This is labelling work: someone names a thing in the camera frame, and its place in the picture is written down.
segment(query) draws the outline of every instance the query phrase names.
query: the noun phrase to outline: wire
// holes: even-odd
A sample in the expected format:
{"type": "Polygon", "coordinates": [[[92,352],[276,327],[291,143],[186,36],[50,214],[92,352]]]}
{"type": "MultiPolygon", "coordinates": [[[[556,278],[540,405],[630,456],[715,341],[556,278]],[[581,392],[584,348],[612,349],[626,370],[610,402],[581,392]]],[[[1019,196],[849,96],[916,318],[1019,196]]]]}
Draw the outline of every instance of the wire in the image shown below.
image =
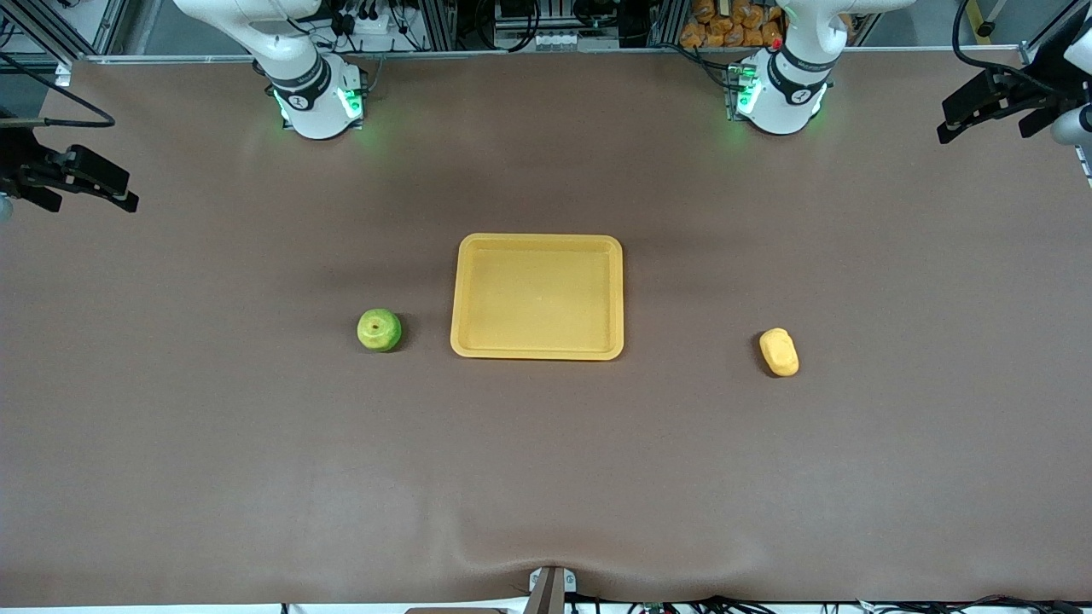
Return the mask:
{"type": "MultiPolygon", "coordinates": [[[[680,54],[684,58],[690,60],[691,62],[693,62],[693,63],[696,63],[698,66],[700,66],[702,68],[702,70],[705,71],[705,75],[709,76],[710,81],[712,81],[713,83],[716,83],[717,85],[720,85],[721,87],[723,87],[725,90],[728,90],[731,92],[739,92],[740,90],[743,90],[743,87],[740,87],[738,85],[732,85],[729,83],[726,83],[725,81],[723,81],[720,78],[720,75],[717,75],[715,72],[713,72],[714,69],[715,70],[720,70],[720,71],[725,71],[725,70],[728,69],[728,64],[722,64],[722,63],[717,63],[717,62],[714,62],[714,61],[707,60],[705,58],[701,57],[701,54],[698,51],[698,49],[695,49],[693,54],[690,54],[689,51],[687,51],[682,47],[679,47],[678,45],[675,45],[674,43],[660,43],[660,44],[656,45],[656,47],[663,47],[665,49],[674,49],[675,51],[677,51],[678,54],[680,54]]],[[[745,612],[744,614],[756,614],[756,613],[745,612]]]]}
{"type": "Polygon", "coordinates": [[[353,35],[352,34],[346,34],[345,35],[345,42],[348,43],[348,48],[353,49],[354,54],[361,54],[363,52],[363,51],[360,51],[360,48],[356,46],[356,43],[353,43],[353,35]]]}
{"type": "MultiPolygon", "coordinates": [[[[491,15],[487,16],[485,22],[483,22],[480,19],[482,8],[488,4],[489,1],[490,0],[478,0],[477,5],[475,5],[474,8],[474,23],[477,29],[478,37],[482,39],[482,43],[489,49],[501,50],[500,47],[497,47],[495,43],[490,42],[490,39],[486,37],[484,29],[485,24],[489,23],[490,20],[496,21],[496,16],[491,15]]],[[[542,23],[542,16],[543,16],[542,7],[538,4],[538,0],[527,0],[527,2],[531,4],[532,8],[531,12],[527,13],[527,28],[524,32],[523,36],[520,38],[520,42],[515,44],[515,46],[509,49],[503,49],[509,54],[514,54],[515,51],[522,50],[524,47],[530,45],[531,42],[535,39],[535,35],[538,34],[538,24],[542,23]]]]}
{"type": "Polygon", "coordinates": [[[626,36],[619,36],[618,40],[628,40],[630,38],[644,38],[651,32],[652,29],[645,29],[644,32],[638,32],[637,34],[627,34],[626,36]]]}
{"type": "Polygon", "coordinates": [[[1066,98],[1066,95],[1064,93],[1061,93],[1059,90],[1057,90],[1055,87],[1052,87],[1052,86],[1047,85],[1046,83],[1043,83],[1042,81],[1035,79],[1034,76],[1031,76],[1030,74],[1025,73],[1024,71],[1022,71],[1020,69],[1017,69],[1017,68],[1013,68],[1013,67],[1010,67],[1010,66],[1007,66],[1007,64],[998,63],[998,62],[987,62],[985,60],[976,60],[976,59],[968,56],[966,54],[964,54],[963,50],[960,48],[959,31],[960,31],[960,25],[963,22],[963,14],[966,13],[966,5],[970,2],[971,2],[971,0],[963,0],[962,2],[960,2],[959,9],[956,11],[956,20],[952,21],[952,51],[956,52],[956,57],[959,58],[959,60],[961,62],[965,63],[965,64],[970,64],[970,66],[977,67],[977,68],[983,68],[983,69],[994,69],[994,70],[997,70],[997,71],[1000,71],[1004,74],[1016,76],[1017,79],[1019,79],[1021,81],[1030,83],[1030,84],[1038,87],[1043,92],[1046,92],[1048,94],[1053,94],[1053,95],[1058,96],[1060,98],[1066,98]]]}
{"type": "Polygon", "coordinates": [[[371,93],[372,90],[376,88],[376,85],[379,85],[379,75],[383,73],[383,63],[385,61],[387,61],[387,54],[379,56],[379,66],[376,67],[376,76],[371,80],[371,83],[368,85],[369,94],[371,93]]]}
{"type": "Polygon", "coordinates": [[[960,614],[970,607],[975,607],[980,605],[999,605],[1007,607],[1025,607],[1028,610],[1033,610],[1040,614],[1048,614],[1054,611],[1049,605],[1026,601],[1023,599],[1017,599],[1013,597],[1008,597],[1004,594],[990,594],[982,599],[970,601],[970,602],[923,602],[923,603],[907,603],[907,602],[894,602],[891,604],[876,604],[876,614],[890,614],[894,612],[909,612],[911,614],[960,614]]]}
{"type": "Polygon", "coordinates": [[[591,27],[595,29],[601,29],[604,27],[610,27],[618,24],[618,15],[609,15],[603,19],[595,19],[592,13],[583,13],[582,9],[591,9],[591,2],[589,0],[577,0],[572,3],[572,16],[577,19],[580,23],[584,24],[585,27],[591,27]]]}
{"type": "Polygon", "coordinates": [[[413,33],[413,24],[417,23],[417,17],[420,16],[420,11],[419,10],[415,11],[414,15],[413,15],[413,20],[411,21],[411,20],[406,19],[406,8],[405,8],[405,5],[403,5],[397,0],[388,0],[387,5],[390,7],[390,9],[391,9],[391,16],[394,17],[394,22],[399,26],[399,33],[402,34],[403,37],[405,37],[406,42],[408,42],[411,45],[413,45],[413,48],[415,50],[417,50],[417,51],[427,51],[427,50],[429,50],[429,49],[425,49],[425,47],[420,43],[417,42],[417,37],[413,33]],[[399,10],[402,12],[402,16],[399,16],[397,12],[395,12],[395,10],[394,10],[395,5],[399,7],[399,10]]]}
{"type": "Polygon", "coordinates": [[[8,17],[0,17],[0,38],[3,38],[5,34],[8,35],[8,37],[3,38],[3,42],[0,43],[0,48],[5,47],[9,43],[11,43],[12,36],[15,36],[15,26],[12,24],[11,32],[8,32],[9,24],[11,24],[11,22],[8,21],[8,17]]]}
{"type": "Polygon", "coordinates": [[[310,37],[313,36],[313,37],[318,38],[319,40],[322,40],[327,45],[335,45],[335,43],[333,40],[330,40],[329,38],[324,38],[322,36],[319,36],[317,34],[317,32],[316,32],[318,28],[312,27],[311,29],[304,29],[304,27],[300,26],[299,23],[296,22],[296,20],[284,20],[284,21],[287,22],[288,25],[290,25],[292,27],[296,28],[297,32],[306,34],[308,38],[310,38],[310,37]]]}
{"type": "Polygon", "coordinates": [[[41,83],[46,87],[49,87],[50,90],[57,92],[58,94],[64,96],[66,98],[76,103],[83,108],[103,118],[102,121],[86,121],[82,119],[51,119],[48,117],[43,117],[41,118],[43,126],[67,126],[69,128],[110,128],[111,126],[117,123],[110,116],[110,114],[96,107],[95,105],[88,103],[87,101],[81,98],[80,96],[76,96],[75,94],[69,92],[68,90],[63,87],[58,87],[56,83],[49,81],[48,79],[43,78],[40,74],[31,71],[28,68],[15,61],[8,54],[0,51],[0,59],[11,64],[12,68],[17,70],[19,72],[22,72],[23,74],[29,76],[31,79],[37,81],[38,83],[41,83]]]}

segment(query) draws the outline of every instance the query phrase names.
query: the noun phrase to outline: green apple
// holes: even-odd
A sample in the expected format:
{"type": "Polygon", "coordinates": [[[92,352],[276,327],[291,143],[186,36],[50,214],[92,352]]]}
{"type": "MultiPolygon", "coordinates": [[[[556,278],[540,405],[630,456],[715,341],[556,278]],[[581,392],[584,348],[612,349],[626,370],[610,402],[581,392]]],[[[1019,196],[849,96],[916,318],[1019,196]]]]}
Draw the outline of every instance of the green apple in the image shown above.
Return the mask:
{"type": "Polygon", "coordinates": [[[373,352],[387,352],[402,339],[402,322],[390,309],[368,309],[356,324],[356,336],[373,352]]]}

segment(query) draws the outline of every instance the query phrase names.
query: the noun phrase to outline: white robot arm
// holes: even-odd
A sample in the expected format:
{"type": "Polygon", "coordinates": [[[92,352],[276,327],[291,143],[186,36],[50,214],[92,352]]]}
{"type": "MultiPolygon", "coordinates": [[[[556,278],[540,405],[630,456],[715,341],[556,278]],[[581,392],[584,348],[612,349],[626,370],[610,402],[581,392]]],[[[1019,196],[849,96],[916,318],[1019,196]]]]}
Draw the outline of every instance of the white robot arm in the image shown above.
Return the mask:
{"type": "Polygon", "coordinates": [[[227,34],[254,56],[285,121],[308,139],[330,139],[360,121],[360,69],[322,55],[306,35],[269,34],[256,23],[305,17],[321,0],[175,0],[187,15],[227,34]]]}
{"type": "Polygon", "coordinates": [[[756,67],[736,111],[759,129],[791,134],[804,128],[827,91],[827,75],[845,49],[842,13],[882,13],[914,0],[778,0],[788,15],[785,42],[762,49],[744,63],[756,67]]]}
{"type": "MultiPolygon", "coordinates": [[[[1073,43],[1063,57],[1085,75],[1092,75],[1092,4],[1084,14],[1084,23],[1077,32],[1073,43]]],[[[1084,87],[1084,93],[1083,106],[1063,113],[1051,125],[1051,135],[1063,145],[1092,147],[1092,104],[1087,104],[1090,102],[1088,87],[1084,87]]]]}

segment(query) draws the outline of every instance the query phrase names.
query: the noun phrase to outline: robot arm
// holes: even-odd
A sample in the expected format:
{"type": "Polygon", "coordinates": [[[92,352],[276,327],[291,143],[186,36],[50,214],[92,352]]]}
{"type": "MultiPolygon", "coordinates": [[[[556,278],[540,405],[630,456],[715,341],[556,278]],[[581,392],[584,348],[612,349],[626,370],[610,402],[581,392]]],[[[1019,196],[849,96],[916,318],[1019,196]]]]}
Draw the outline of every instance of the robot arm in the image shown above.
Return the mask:
{"type": "Polygon", "coordinates": [[[129,173],[83,145],[57,152],[40,143],[29,126],[0,107],[0,221],[11,216],[11,200],[25,199],[50,213],[61,209],[60,192],[85,193],[134,213],[140,199],[129,191],[129,173]]]}
{"type": "Polygon", "coordinates": [[[1029,138],[1051,128],[1065,145],[1092,146],[1092,8],[1075,14],[1046,39],[1022,69],[990,64],[943,102],[945,122],[937,127],[942,144],[972,126],[1031,110],[1020,119],[1029,138]]]}
{"type": "Polygon", "coordinates": [[[330,139],[364,116],[360,69],[322,55],[306,35],[270,34],[256,23],[285,22],[319,10],[321,0],[175,0],[246,47],[273,84],[287,126],[308,139],[330,139]]]}
{"type": "Polygon", "coordinates": [[[744,60],[755,66],[736,114],[773,134],[791,134],[819,113],[827,76],[848,38],[841,13],[881,13],[914,0],[778,0],[788,14],[784,44],[744,60]]]}

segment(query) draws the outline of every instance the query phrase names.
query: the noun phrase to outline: metal bracket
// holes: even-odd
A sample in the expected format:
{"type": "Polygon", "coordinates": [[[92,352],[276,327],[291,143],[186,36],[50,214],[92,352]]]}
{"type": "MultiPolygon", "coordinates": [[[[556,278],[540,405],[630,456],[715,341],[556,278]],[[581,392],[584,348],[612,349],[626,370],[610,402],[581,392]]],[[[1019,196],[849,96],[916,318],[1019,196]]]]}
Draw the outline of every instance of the metal bracket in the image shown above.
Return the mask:
{"type": "Polygon", "coordinates": [[[538,583],[538,577],[542,575],[543,569],[557,569],[565,576],[565,592],[577,592],[577,575],[569,569],[560,567],[539,567],[531,572],[531,583],[529,586],[530,590],[535,590],[535,585],[538,583]]]}
{"type": "Polygon", "coordinates": [[[57,70],[54,71],[54,83],[58,87],[72,85],[72,69],[64,64],[57,64],[57,70]]]}
{"type": "Polygon", "coordinates": [[[1017,45],[1017,50],[1020,51],[1020,63],[1023,66],[1030,64],[1034,59],[1032,58],[1031,46],[1028,45],[1026,40],[1021,40],[1020,44],[1017,45]]]}
{"type": "Polygon", "coordinates": [[[738,98],[739,92],[747,87],[751,83],[751,78],[755,75],[755,64],[747,64],[741,62],[728,64],[728,70],[723,71],[721,76],[724,78],[724,82],[729,85],[727,90],[724,91],[724,106],[728,111],[728,121],[745,121],[747,118],[739,115],[738,98]]]}
{"type": "Polygon", "coordinates": [[[531,597],[523,614],[565,614],[565,593],[570,585],[577,590],[577,575],[560,567],[536,569],[531,574],[531,597]]]}

